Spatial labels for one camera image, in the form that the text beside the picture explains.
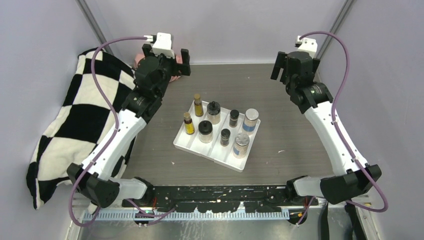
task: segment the small glass vial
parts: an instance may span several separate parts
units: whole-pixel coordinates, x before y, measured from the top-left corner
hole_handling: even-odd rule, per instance
[[[237,134],[237,136],[235,137],[234,147],[232,148],[232,153],[234,154],[234,157],[238,159],[244,158],[248,153],[249,143],[249,135],[244,132],[240,132],[239,134]]]
[[[194,95],[194,114],[196,117],[203,116],[203,105],[202,105],[202,99],[200,98],[200,94],[196,93]]]
[[[184,112],[184,126],[187,134],[191,135],[195,133],[195,126],[189,112]]]
[[[221,106],[216,101],[207,105],[207,119],[213,124],[219,124],[221,121]]]
[[[231,110],[229,112],[229,126],[234,128],[237,127],[237,121],[239,120],[239,111]]]
[[[228,143],[230,142],[230,135],[231,135],[231,132],[227,128],[224,128],[221,131],[221,145],[222,146],[225,147],[225,146],[228,145]]]
[[[201,121],[198,125],[199,139],[202,143],[208,144],[212,142],[214,136],[212,134],[212,123],[208,120]]]
[[[252,135],[255,130],[256,123],[258,122],[258,118],[259,112],[256,111],[256,109],[248,109],[244,115],[243,132],[248,135]]]

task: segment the gray floor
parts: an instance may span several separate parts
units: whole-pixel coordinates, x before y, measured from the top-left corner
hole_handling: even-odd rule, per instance
[[[319,240],[321,209],[310,209],[306,222],[296,228],[286,220],[166,221],[138,228],[133,222],[95,222],[84,228],[80,240]],[[351,222],[343,208],[330,208],[330,239],[344,240]]]
[[[272,67],[192,66],[191,76],[170,83],[162,107],[138,135],[123,177],[141,177],[154,185],[236,185],[284,184],[301,175],[332,174],[317,133],[290,102],[285,86],[270,79]],[[223,108],[259,111],[261,124],[242,173],[174,147],[195,93]]]

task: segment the checkered blanket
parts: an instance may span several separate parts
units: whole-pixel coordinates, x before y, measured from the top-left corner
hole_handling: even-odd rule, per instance
[[[38,141],[29,164],[26,184],[39,209],[59,184],[71,184],[66,173],[71,163],[80,164],[102,141],[114,124],[114,117],[93,80],[90,62],[94,49],[78,56],[63,106],[56,119]],[[135,87],[134,71],[116,57],[99,52],[95,60],[98,82],[119,112],[127,95]],[[130,159],[134,140],[117,162],[112,177],[120,178]]]

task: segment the black lid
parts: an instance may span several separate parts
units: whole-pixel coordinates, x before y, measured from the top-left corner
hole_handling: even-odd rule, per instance
[[[222,137],[224,137],[224,138],[229,138],[229,137],[230,137],[230,134],[231,134],[231,132],[230,132],[230,130],[228,130],[227,128],[224,128],[224,129],[221,131],[221,136],[222,136]]]
[[[208,120],[201,121],[198,126],[199,132],[203,135],[210,134],[212,132],[212,123]]]
[[[233,118],[233,119],[236,119],[236,118],[238,118],[239,117],[239,111],[237,111],[237,110],[231,110],[230,112],[229,112],[229,115]]]
[[[207,104],[207,113],[209,115],[215,116],[221,112],[221,105],[216,101],[212,101]]]

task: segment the metal pole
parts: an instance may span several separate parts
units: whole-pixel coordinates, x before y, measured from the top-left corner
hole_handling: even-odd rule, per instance
[[[88,21],[88,24],[90,24],[91,29],[93,30],[94,34],[96,35],[98,41],[101,44],[104,44],[107,42],[105,35],[103,35],[102,30],[100,29],[99,24],[97,23],[96,19],[93,16],[92,11],[90,10],[89,6],[87,5],[86,0],[75,0],[75,2],[78,4],[79,8],[81,9],[82,14],[84,14],[85,18]],[[110,46],[105,46],[104,50],[106,50],[107,53],[114,54],[112,52],[112,49]]]
[[[350,10],[352,9],[352,6],[354,5],[355,2],[356,2],[356,0],[346,0],[344,2],[343,7],[341,8],[340,12],[338,13],[330,31],[329,31],[330,33],[337,34],[337,32],[339,31],[340,27],[342,26],[344,20],[348,16],[348,14],[349,14]],[[321,59],[323,57],[323,55],[326,53],[327,49],[329,48],[332,40],[333,40],[333,38],[330,37],[330,36],[327,36],[325,38],[324,43],[322,44],[321,48],[316,53],[316,58]]]

